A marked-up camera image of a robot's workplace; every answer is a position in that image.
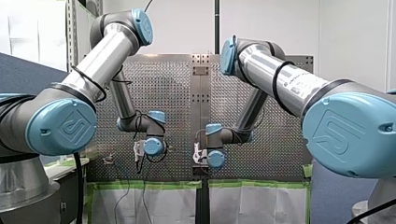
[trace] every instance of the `perforated metal panel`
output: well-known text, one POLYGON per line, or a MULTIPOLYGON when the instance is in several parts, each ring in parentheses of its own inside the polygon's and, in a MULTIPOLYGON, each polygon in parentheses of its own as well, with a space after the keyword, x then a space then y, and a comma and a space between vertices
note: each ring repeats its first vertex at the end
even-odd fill
MULTIPOLYGON (((290 56, 288 60, 312 72, 313 57, 290 56)), ((252 88, 236 77, 219 72, 211 64, 211 122, 232 127, 252 88)), ((301 134, 300 120, 284 112, 271 98, 264 106, 262 125, 254 131, 252 143, 225 146, 226 164, 215 178, 250 178, 295 181, 304 179, 303 164, 311 162, 301 134)))
MULTIPOLYGON (((128 80, 136 109, 143 113, 162 110, 166 114, 166 139, 174 148, 164 161, 151 163, 148 179, 181 180, 191 177, 191 56, 136 55, 129 58, 123 71, 128 80)), ((111 95, 99 104, 98 132, 88 155, 92 163, 88 169, 89 181, 115 178, 142 178, 136 174, 133 152, 133 133, 122 133, 116 128, 118 118, 111 95), (104 165, 103 158, 115 155, 116 167, 104 165)), ((136 139, 144 139, 142 133, 136 139)), ((146 176, 149 162, 143 166, 146 176)))
MULTIPOLYGON (((208 75, 194 73, 197 56, 136 55, 127 60, 123 70, 132 81, 130 93, 135 107, 144 113, 149 110, 166 113, 166 137, 174 149, 163 162, 151 164, 150 169, 146 162, 143 174, 137 175, 134 134, 117 130, 118 114, 109 95, 97 108, 98 132, 87 153, 92 159, 89 181, 138 179, 146 176, 148 170, 148 179, 192 179, 191 149, 195 132, 209 120, 232 126, 251 91, 248 84, 236 77, 219 73, 219 56, 205 56, 203 63, 204 68, 209 67, 208 75), (104 165, 103 158, 111 153, 116 165, 104 165)), ((313 70, 310 56, 293 56, 289 60, 307 71, 313 70)), ((138 134, 136 139, 143 138, 143 134, 138 134)), ((255 131, 254 141, 241 147, 226 146, 225 151, 226 165, 212 177, 300 181, 304 178, 302 165, 311 162, 300 121, 283 112, 272 98, 266 103, 265 119, 255 131)))

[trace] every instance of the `dark gray panel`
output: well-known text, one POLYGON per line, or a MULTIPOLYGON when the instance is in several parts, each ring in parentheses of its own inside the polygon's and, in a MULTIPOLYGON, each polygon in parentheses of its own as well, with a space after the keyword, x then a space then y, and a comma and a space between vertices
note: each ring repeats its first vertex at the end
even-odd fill
POLYGON ((38 94, 66 72, 0 53, 0 92, 38 94))

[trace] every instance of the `silver cylinder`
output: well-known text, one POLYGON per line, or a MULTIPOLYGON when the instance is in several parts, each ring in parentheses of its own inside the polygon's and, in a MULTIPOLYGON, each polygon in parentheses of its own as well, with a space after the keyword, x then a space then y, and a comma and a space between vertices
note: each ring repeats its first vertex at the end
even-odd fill
POLYGON ((0 164, 0 210, 45 194, 48 187, 39 157, 0 164))
POLYGON ((117 111, 121 119, 128 119, 135 114, 134 101, 125 82, 126 78, 120 71, 110 82, 110 91, 113 101, 116 104, 117 111))
POLYGON ((233 129, 239 133, 250 133, 260 115, 260 111, 262 111, 262 106, 264 105, 267 96, 267 93, 264 91, 254 89, 245 103, 244 109, 239 115, 233 129))
MULTIPOLYGON (((105 28, 105 37, 81 61, 77 69, 101 87, 107 86, 130 52, 139 48, 133 44, 134 38, 136 37, 126 26, 109 24, 105 28)), ((97 87, 76 71, 71 72, 62 84, 81 92, 93 103, 101 94, 97 87)))
MULTIPOLYGON (((247 79, 274 97, 272 88, 274 74, 284 61, 268 55, 267 51, 264 46, 252 45, 241 52, 239 60, 247 79)), ((276 86, 281 102, 291 113, 300 117, 305 104, 327 83, 327 80, 303 69, 286 65, 278 75, 276 86)))

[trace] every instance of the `light blue joint cap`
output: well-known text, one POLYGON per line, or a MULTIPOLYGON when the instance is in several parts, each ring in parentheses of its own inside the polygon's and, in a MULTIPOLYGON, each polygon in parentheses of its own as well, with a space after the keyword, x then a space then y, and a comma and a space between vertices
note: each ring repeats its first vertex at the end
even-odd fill
POLYGON ((206 124, 205 132, 206 135, 210 135, 212 133, 216 133, 221 131, 222 125, 220 123, 206 124))
POLYGON ((153 30, 148 14, 141 8, 132 9, 134 27, 144 46, 150 45, 153 40, 153 30))
POLYGON ((25 139, 36 153, 60 156, 84 149, 95 132, 92 108, 78 99, 62 99, 35 112, 26 126, 25 139))
POLYGON ((148 115, 152 118, 155 119, 161 123, 165 123, 165 113, 159 110, 151 110, 148 112, 148 115))
POLYGON ((157 138, 149 138, 143 147, 149 156, 159 156, 163 153, 163 143, 157 138))
POLYGON ((125 130, 122 128, 121 119, 120 118, 117 119, 117 129, 119 131, 121 131, 121 132, 125 132, 125 130))
POLYGON ((375 95, 344 92, 316 102, 303 121, 312 156, 345 176, 396 176, 396 105, 375 95))
POLYGON ((207 155, 207 164, 214 169, 221 169, 224 166, 224 154, 218 150, 213 150, 207 155))
POLYGON ((223 45, 220 55, 220 72, 225 76, 233 75, 233 64, 235 62, 236 39, 228 38, 223 45))

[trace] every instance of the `logo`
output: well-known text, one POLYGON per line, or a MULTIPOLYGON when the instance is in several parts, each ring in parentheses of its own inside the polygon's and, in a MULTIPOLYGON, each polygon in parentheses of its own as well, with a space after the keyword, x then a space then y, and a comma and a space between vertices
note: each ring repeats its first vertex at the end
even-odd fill
POLYGON ((151 24, 149 22, 149 19, 145 18, 142 20, 143 24, 143 29, 148 33, 148 35, 151 35, 151 24))
POLYGON ((77 145, 91 128, 91 124, 82 116, 79 111, 73 111, 62 122, 58 131, 74 145, 77 145))
POLYGON ((314 133, 313 141, 331 154, 342 155, 355 147, 364 135, 364 127, 328 110, 314 133))

